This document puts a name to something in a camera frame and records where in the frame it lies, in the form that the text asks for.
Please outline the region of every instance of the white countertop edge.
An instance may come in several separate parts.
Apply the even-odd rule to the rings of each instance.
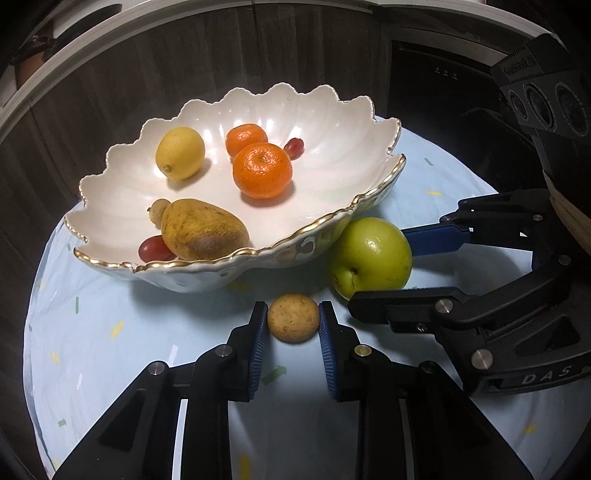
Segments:
[[[280,2],[280,3],[315,3],[325,5],[341,5],[339,0],[331,2],[330,0],[146,0],[143,3],[123,10],[121,13],[101,22],[94,28],[82,34],[77,39],[66,45],[41,68],[39,68],[18,90],[0,112],[0,142],[4,140],[12,127],[27,112],[29,106],[34,105],[45,93],[55,86],[61,79],[69,73],[76,70],[80,65],[87,62],[94,56],[105,51],[107,48],[132,37],[142,31],[149,30],[161,24],[177,20],[179,18],[194,15],[196,13],[231,7],[242,7],[259,3]],[[476,17],[485,18],[498,24],[507,25],[517,31],[530,37],[536,37],[542,33],[548,33],[547,30],[517,15],[510,14],[498,8],[489,7],[469,0],[369,0],[366,2],[370,7],[373,5],[401,6],[408,5],[414,7],[425,7],[443,9],[448,11],[459,11]],[[360,8],[360,3],[355,2],[351,6],[346,1],[342,2],[344,7],[353,9]],[[172,15],[166,15],[157,18],[157,12],[166,9],[178,8],[178,12]],[[121,31],[116,38],[113,34]],[[85,56],[76,55],[82,50],[88,50],[87,47],[94,45],[94,49]]]
[[[499,8],[483,5],[469,0],[368,0],[381,7],[394,7],[408,5],[412,7],[425,7],[440,10],[452,10],[464,12],[475,17],[486,18],[495,23],[506,25],[530,37],[537,37],[544,33],[551,33],[545,28],[525,18],[521,18]]]

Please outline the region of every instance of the metal bolt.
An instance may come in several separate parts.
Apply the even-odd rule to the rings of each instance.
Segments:
[[[470,361],[474,368],[478,370],[488,370],[492,367],[492,353],[486,348],[479,348],[472,354]]]
[[[150,375],[160,375],[162,372],[164,372],[165,367],[166,365],[164,362],[152,362],[148,365],[148,372]]]
[[[430,360],[423,362],[420,367],[421,369],[428,374],[432,374],[435,373],[435,362],[431,362]]]
[[[570,265],[570,257],[568,255],[560,255],[558,257],[558,263],[566,267],[567,265]]]
[[[371,347],[369,345],[358,345],[353,349],[353,351],[359,356],[371,355]]]
[[[217,356],[228,356],[230,355],[234,349],[229,345],[218,345],[214,350],[214,353]]]
[[[453,302],[450,299],[437,300],[435,310],[439,313],[450,313],[453,310]]]

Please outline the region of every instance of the table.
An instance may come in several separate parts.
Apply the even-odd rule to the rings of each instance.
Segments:
[[[494,193],[452,155],[410,131],[395,150],[407,155],[407,166],[366,216],[408,228],[437,222],[456,210],[459,199]],[[434,360],[459,381],[432,336],[395,335],[387,326],[351,319],[330,288],[325,256],[290,269],[249,270],[211,293],[179,294],[91,270],[72,255],[78,242],[62,224],[56,227],[35,279],[24,332],[25,396],[50,477],[148,363],[195,361],[246,323],[255,301],[270,303],[284,293],[331,300],[339,321],[353,326],[362,343],[406,364]],[[528,252],[465,245],[453,254],[416,258],[407,288],[458,286],[483,294],[528,272],[530,262]],[[273,339],[269,349],[262,376],[280,367],[285,374],[272,375],[277,378],[261,385],[249,404],[229,407],[234,478],[352,479],[357,407],[329,397],[318,338],[301,345]],[[591,382],[474,401],[534,478],[546,480],[591,417]],[[176,452],[181,443],[179,431]],[[175,455],[173,478],[179,464]]]

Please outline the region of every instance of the camera lens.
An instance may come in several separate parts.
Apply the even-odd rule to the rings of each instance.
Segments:
[[[579,135],[587,133],[587,115],[583,105],[574,96],[573,92],[562,85],[558,85],[556,87],[556,99],[569,127]]]
[[[528,85],[525,88],[525,95],[531,107],[533,108],[535,115],[538,117],[538,120],[545,127],[552,128],[554,126],[552,110],[550,109],[550,105],[540,93],[540,91],[537,88]]]
[[[525,110],[525,105],[517,96],[517,94],[515,92],[509,92],[509,99],[511,100],[511,105],[513,105],[513,109],[521,115],[521,118],[523,120],[527,120],[527,110]]]

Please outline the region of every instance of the fruit bowl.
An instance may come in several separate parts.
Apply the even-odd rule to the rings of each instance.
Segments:
[[[263,127],[269,142],[279,146],[292,137],[304,140],[304,154],[292,163],[293,181],[275,199],[249,199],[234,184],[225,135],[245,123]],[[154,155],[166,132],[181,126],[201,133],[206,158],[193,177],[171,181]],[[328,85],[297,93],[279,83],[259,95],[234,88],[216,103],[191,100],[171,120],[148,120],[133,144],[110,147],[105,171],[80,181],[84,208],[64,219],[84,240],[74,255],[104,273],[179,292],[218,288],[249,268],[306,262],[327,250],[354,213],[380,201],[395,183],[406,162],[392,154],[400,133],[398,119],[376,121],[368,97],[344,102]],[[160,233],[147,215],[158,198],[195,198],[233,213],[249,231],[249,248],[213,261],[145,264],[138,247]]]

